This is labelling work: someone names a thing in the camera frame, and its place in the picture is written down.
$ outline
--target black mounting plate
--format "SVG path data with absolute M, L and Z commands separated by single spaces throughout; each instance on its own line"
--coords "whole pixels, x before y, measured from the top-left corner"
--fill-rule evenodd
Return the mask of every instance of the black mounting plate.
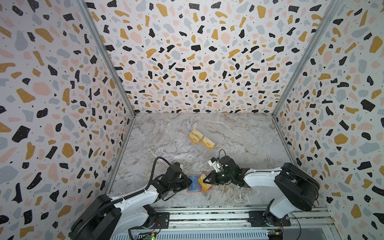
M 248 213 L 249 213 L 248 222 L 251 223 L 251 227 L 270 227 L 264 220 L 264 217 L 263 217 L 264 211 L 249 211 Z M 291 226 L 291 222 L 289 221 L 289 218 L 287 219 L 287 216 L 288 215 L 285 215 L 282 218 L 282 221 L 284 226 L 289 227 Z M 281 227 L 281 221 L 277 222 L 274 226 Z
M 156 231 L 160 229 L 160 226 L 161 226 L 161 229 L 167 229 L 169 226 L 169 212 L 156 212 L 155 223 L 156 223 Z M 132 229 L 145 229 L 145 228 L 139 226 L 139 227 L 133 227 Z

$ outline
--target terrazzo patterned wall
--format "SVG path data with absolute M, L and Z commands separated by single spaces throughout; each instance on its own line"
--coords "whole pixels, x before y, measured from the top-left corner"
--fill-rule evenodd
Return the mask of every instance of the terrazzo patterned wall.
M 87 2 L 137 113 L 273 111 L 329 4 Z
M 126 109 L 73 1 L 1 1 L 0 19 L 0 239 L 69 239 Z
M 384 239 L 383 1 L 348 1 L 277 120 L 344 239 Z

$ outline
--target robotic arm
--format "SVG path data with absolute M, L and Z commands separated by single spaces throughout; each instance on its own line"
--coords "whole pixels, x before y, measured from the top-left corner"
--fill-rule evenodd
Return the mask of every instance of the robotic arm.
M 164 160 L 169 167 L 165 174 L 152 179 L 158 159 Z M 232 183 L 239 187 L 271 186 L 283 192 L 284 197 L 271 200 L 257 220 L 257 226 L 281 226 L 281 220 L 286 214 L 299 209 L 310 211 L 318 197 L 319 184 L 291 163 L 275 169 L 254 170 L 240 168 L 228 156 L 218 161 L 212 158 L 210 161 L 215 170 L 203 180 L 204 183 Z M 120 197 L 109 198 L 106 194 L 98 196 L 72 225 L 70 237 L 72 240 L 102 240 L 110 239 L 133 227 L 150 228 L 156 224 L 156 211 L 150 204 L 160 199 L 170 199 L 177 192 L 188 188 L 191 183 L 192 180 L 183 173 L 179 163 L 171 165 L 164 158 L 157 157 L 146 187 Z
M 320 185 L 309 175 L 292 163 L 284 163 L 275 169 L 254 170 L 240 168 L 229 156 L 222 157 L 219 164 L 212 158 L 210 165 L 215 167 L 203 183 L 212 185 L 228 185 L 233 183 L 239 187 L 269 186 L 279 188 L 284 196 L 272 199 L 263 213 L 263 223 L 277 226 L 281 219 L 295 210 L 310 211 L 318 197 Z

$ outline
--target gray marble surface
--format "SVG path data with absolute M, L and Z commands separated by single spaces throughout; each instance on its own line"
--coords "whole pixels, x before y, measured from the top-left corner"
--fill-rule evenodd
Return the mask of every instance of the gray marble surface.
M 171 163 L 181 163 L 187 175 L 212 171 L 207 162 L 217 157 L 221 148 L 240 168 L 282 166 L 289 162 L 289 158 L 271 118 L 271 114 L 265 113 L 139 113 L 110 196 L 145 186 L 157 156 Z M 189 133 L 194 128 L 215 143 L 212 151 L 189 140 Z M 166 169 L 166 163 L 159 160 L 154 177 L 165 173 Z M 210 192 L 187 193 L 184 190 L 170 200 L 161 200 L 152 206 L 259 205 L 281 196 L 280 190 L 274 187 L 239 188 L 230 184 L 214 186 Z

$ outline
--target vented metal panel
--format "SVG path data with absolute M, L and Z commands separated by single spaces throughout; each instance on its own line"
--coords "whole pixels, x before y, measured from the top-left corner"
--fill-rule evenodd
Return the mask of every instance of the vented metal panel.
M 225 239 L 225 240 L 267 240 L 267 230 L 199 230 L 199 231 L 162 231 L 156 236 L 156 240 L 179 239 Z M 124 232 L 111 238 L 111 240 L 129 240 L 128 233 Z

